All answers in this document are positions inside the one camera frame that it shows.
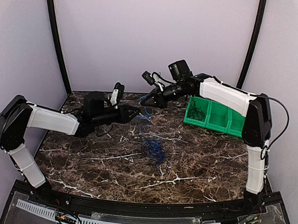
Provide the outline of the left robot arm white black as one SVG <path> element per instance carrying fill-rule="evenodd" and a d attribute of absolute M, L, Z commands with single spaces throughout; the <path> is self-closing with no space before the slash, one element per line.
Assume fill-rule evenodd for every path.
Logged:
<path fill-rule="evenodd" d="M 99 126 L 128 123 L 139 114 L 139 108 L 120 105 L 120 99 L 121 94 L 116 92 L 110 99 L 102 92 L 91 92 L 73 114 L 38 106 L 17 95 L 0 113 L 0 149 L 9 154 L 44 205 L 55 201 L 55 193 L 47 187 L 46 177 L 25 145 L 26 129 L 40 128 L 85 138 Z"/>

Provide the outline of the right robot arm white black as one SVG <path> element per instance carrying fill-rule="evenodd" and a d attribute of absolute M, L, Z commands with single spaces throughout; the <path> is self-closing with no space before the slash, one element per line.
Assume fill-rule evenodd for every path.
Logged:
<path fill-rule="evenodd" d="M 272 117 L 269 97 L 262 93 L 255 95 L 237 89 L 216 78 L 199 73 L 193 75 L 185 60 L 176 61 L 168 66 L 173 82 L 163 85 L 163 79 L 157 72 L 145 71 L 142 78 L 155 86 L 141 101 L 142 106 L 164 109 L 169 101 L 183 96 L 197 96 L 222 104 L 245 118 L 242 139 L 248 151 L 248 180 L 244 199 L 239 210 L 250 214 L 264 201 L 265 182 L 269 165 L 270 136 Z"/>

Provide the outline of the green plastic bin left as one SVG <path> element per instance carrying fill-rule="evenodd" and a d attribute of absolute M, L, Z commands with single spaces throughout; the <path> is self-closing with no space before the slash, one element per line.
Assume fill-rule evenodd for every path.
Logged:
<path fill-rule="evenodd" d="M 200 97 L 191 97 L 184 116 L 184 123 L 197 127 L 206 127 L 209 114 L 209 100 Z"/>

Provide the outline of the green plastic bin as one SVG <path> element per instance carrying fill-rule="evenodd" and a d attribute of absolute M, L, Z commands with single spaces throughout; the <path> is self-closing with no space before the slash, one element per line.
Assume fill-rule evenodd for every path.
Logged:
<path fill-rule="evenodd" d="M 210 102 L 209 117 L 206 128 L 221 133 L 228 132 L 229 125 L 229 108 L 215 101 Z"/>
<path fill-rule="evenodd" d="M 206 127 L 209 114 L 209 100 L 200 97 L 191 97 L 184 116 L 184 123 L 197 127 Z"/>
<path fill-rule="evenodd" d="M 227 133 L 235 137 L 242 137 L 242 130 L 245 123 L 245 117 L 233 109 L 229 109 L 229 120 L 230 124 L 228 126 Z"/>

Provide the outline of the green plastic bin middle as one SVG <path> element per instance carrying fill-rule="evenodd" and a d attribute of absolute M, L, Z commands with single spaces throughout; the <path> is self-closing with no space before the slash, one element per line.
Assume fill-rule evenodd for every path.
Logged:
<path fill-rule="evenodd" d="M 206 128 L 221 133 L 228 132 L 229 125 L 229 108 L 215 101 L 210 102 L 209 117 Z"/>

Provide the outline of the green plastic bin right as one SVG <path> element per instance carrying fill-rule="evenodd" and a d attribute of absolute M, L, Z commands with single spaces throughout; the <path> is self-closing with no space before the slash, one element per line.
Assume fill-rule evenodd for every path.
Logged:
<path fill-rule="evenodd" d="M 229 120 L 230 124 L 228 126 L 227 133 L 235 137 L 242 137 L 242 130 L 245 123 L 245 117 L 233 109 L 229 109 Z"/>

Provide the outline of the black front rail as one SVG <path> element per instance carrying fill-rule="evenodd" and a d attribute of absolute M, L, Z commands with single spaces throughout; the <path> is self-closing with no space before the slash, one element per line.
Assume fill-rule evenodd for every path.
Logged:
<path fill-rule="evenodd" d="M 146 204 L 100 200 L 71 195 L 47 187 L 35 189 L 33 193 L 36 193 L 36 198 L 41 201 L 80 214 L 99 212 L 143 217 L 201 217 L 203 220 L 218 221 L 234 221 L 240 216 L 264 213 L 268 205 L 279 201 L 277 193 L 268 194 L 263 199 L 263 205 L 259 204 L 253 208 L 243 199 L 193 204 Z"/>

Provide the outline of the black frame post left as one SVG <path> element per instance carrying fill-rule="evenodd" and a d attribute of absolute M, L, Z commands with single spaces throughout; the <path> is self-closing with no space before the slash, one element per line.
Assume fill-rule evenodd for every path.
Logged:
<path fill-rule="evenodd" d="M 66 91 L 67 96 L 69 96 L 72 93 L 71 85 L 69 82 L 69 77 L 67 74 L 67 69 L 65 66 L 65 61 L 63 57 L 63 51 L 61 47 L 61 41 L 59 37 L 59 30 L 57 26 L 57 19 L 56 19 L 56 10 L 55 10 L 55 4 L 54 0 L 46 0 L 47 2 L 47 9 L 48 9 L 48 17 L 49 17 L 49 24 L 53 39 L 53 45 L 55 48 L 55 54 L 58 61 L 59 66 L 59 72 L 62 77 L 62 82 Z"/>

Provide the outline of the black frame post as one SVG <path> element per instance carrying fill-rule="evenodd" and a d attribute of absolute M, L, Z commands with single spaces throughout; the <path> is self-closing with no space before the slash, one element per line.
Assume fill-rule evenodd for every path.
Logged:
<path fill-rule="evenodd" d="M 255 23 L 254 23 L 254 28 L 252 30 L 252 36 L 250 38 L 250 43 L 249 43 L 249 47 L 248 47 L 248 50 L 247 50 L 247 54 L 246 54 L 246 57 L 244 59 L 244 64 L 242 66 L 241 73 L 239 75 L 238 82 L 237 82 L 237 85 L 236 85 L 236 87 L 239 88 L 239 89 L 241 89 L 244 85 L 246 76 L 247 76 L 248 71 L 249 71 L 249 67 L 251 65 L 252 58 L 254 56 L 254 51 L 255 51 L 255 48 L 256 48 L 256 45 L 257 45 L 257 40 L 259 38 L 259 34 L 260 34 L 261 26 L 262 26 L 262 21 L 263 21 L 263 18 L 264 18 L 264 12 L 266 10 L 266 3 L 267 3 L 267 0 L 259 0 L 256 19 L 255 19 Z"/>
<path fill-rule="evenodd" d="M 58 61 L 59 66 L 59 72 L 62 77 L 62 82 L 66 91 L 67 96 L 69 96 L 72 93 L 71 85 L 69 82 L 69 77 L 67 74 L 67 69 L 65 66 L 65 61 L 63 57 L 63 51 L 61 47 L 61 41 L 59 37 L 59 30 L 57 26 L 57 19 L 56 19 L 56 10 L 55 10 L 55 4 L 54 0 L 46 0 L 47 2 L 47 9 L 48 9 L 48 17 L 49 17 L 49 24 L 53 39 L 53 45 L 55 48 L 55 54 Z"/>

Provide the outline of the black frame post right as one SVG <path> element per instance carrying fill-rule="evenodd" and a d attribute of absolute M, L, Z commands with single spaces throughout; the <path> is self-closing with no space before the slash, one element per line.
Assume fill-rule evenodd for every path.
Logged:
<path fill-rule="evenodd" d="M 255 48 L 256 48 L 256 45 L 257 45 L 257 40 L 259 38 L 259 34 L 260 34 L 261 26 L 262 26 L 262 21 L 263 21 L 263 18 L 264 18 L 264 12 L 266 10 L 266 3 L 267 3 L 267 0 L 259 0 L 256 19 L 255 19 L 255 23 L 254 23 L 254 28 L 252 30 L 252 36 L 250 38 L 250 43 L 249 43 L 249 47 L 248 47 L 248 50 L 247 50 L 247 54 L 246 54 L 246 57 L 244 59 L 244 64 L 242 66 L 241 73 L 239 75 L 238 82 L 237 82 L 237 85 L 236 85 L 236 87 L 239 88 L 239 89 L 241 89 L 244 85 L 246 76 L 247 76 L 248 71 L 249 71 L 249 67 L 251 65 L 252 58 L 254 56 L 254 51 L 255 51 Z"/>

